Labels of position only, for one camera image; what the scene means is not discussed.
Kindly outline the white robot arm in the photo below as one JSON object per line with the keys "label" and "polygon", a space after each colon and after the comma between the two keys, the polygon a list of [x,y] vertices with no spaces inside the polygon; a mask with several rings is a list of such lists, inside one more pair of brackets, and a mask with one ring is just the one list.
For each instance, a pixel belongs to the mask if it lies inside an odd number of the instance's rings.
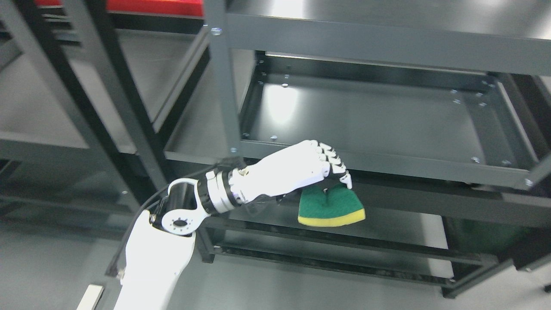
{"label": "white robot arm", "polygon": [[245,167],[228,157],[177,178],[144,202],[124,232],[105,275],[120,281],[116,310],[165,310],[195,250],[202,222],[224,212],[229,175]]}

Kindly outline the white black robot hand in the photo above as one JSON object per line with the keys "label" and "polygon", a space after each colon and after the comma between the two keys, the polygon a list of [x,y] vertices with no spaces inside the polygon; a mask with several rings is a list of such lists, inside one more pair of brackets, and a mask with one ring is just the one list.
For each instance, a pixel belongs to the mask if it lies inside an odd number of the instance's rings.
{"label": "white black robot hand", "polygon": [[285,195],[325,179],[336,179],[347,189],[353,187],[352,175],[335,148],[303,140],[256,164],[234,169],[228,181],[234,198],[246,204],[262,195]]}

